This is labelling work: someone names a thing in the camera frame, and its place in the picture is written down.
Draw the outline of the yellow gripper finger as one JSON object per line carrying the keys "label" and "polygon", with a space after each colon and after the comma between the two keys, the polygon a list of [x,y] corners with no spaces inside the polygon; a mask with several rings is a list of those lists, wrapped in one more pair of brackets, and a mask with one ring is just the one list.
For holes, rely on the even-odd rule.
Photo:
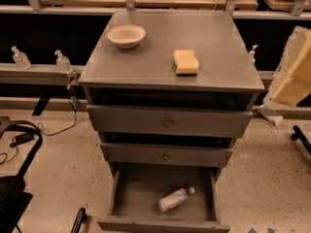
{"label": "yellow gripper finger", "polygon": [[286,43],[263,105],[271,110],[294,108],[310,94],[311,30],[297,26]]}

